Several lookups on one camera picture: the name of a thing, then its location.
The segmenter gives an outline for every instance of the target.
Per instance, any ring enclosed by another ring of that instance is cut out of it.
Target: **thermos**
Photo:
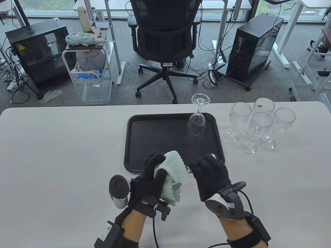
[[[84,6],[79,6],[79,7],[77,7],[77,11],[78,11],[78,17],[79,17],[80,24],[82,25],[83,31],[90,32],[92,30],[92,28],[90,25],[90,19],[86,12],[86,8]]]

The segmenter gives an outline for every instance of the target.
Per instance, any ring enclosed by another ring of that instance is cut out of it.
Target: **wrist strap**
[[[247,236],[241,239],[234,241],[227,240],[227,242],[229,243],[231,248],[252,248],[256,246],[258,243],[260,243],[261,240],[262,240],[261,234],[258,232],[258,230],[254,230],[250,234],[248,234]]]
[[[139,247],[139,243],[133,242],[124,237],[121,239],[118,245],[118,248],[138,248],[138,247]]]
[[[137,201],[133,209],[151,218],[154,218],[156,216],[156,211],[154,210],[154,208],[149,205],[144,205],[141,201]]]

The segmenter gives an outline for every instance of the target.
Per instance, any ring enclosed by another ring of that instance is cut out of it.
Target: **hand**
[[[146,157],[142,173],[131,180],[131,195],[128,207],[116,217],[115,223],[117,225],[122,225],[124,219],[131,213],[132,209],[134,209],[134,205],[137,201],[141,201],[147,196],[149,196],[149,198],[153,196],[157,201],[160,199],[167,172],[160,170],[154,179],[154,171],[155,167],[165,159],[165,156],[158,151],[154,151]]]
[[[226,185],[231,185],[229,172],[220,159],[205,155],[191,160],[188,167],[197,180],[200,200],[205,202]]]

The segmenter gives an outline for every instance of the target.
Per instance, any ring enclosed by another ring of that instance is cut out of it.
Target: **black tray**
[[[127,123],[124,167],[140,173],[145,157],[154,150],[167,153],[176,150],[184,164],[199,156],[214,153],[224,159],[214,116],[203,113],[206,128],[203,135],[188,133],[187,124],[192,113],[134,115]]]

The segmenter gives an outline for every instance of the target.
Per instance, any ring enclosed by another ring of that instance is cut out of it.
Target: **computer case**
[[[62,60],[68,30],[58,18],[31,25],[31,28],[34,32],[15,29],[5,34],[24,71],[41,94],[70,78]],[[69,67],[73,69],[76,57],[74,53],[67,55]]]
[[[243,81],[264,66],[283,18],[262,13],[237,29],[226,75]]]

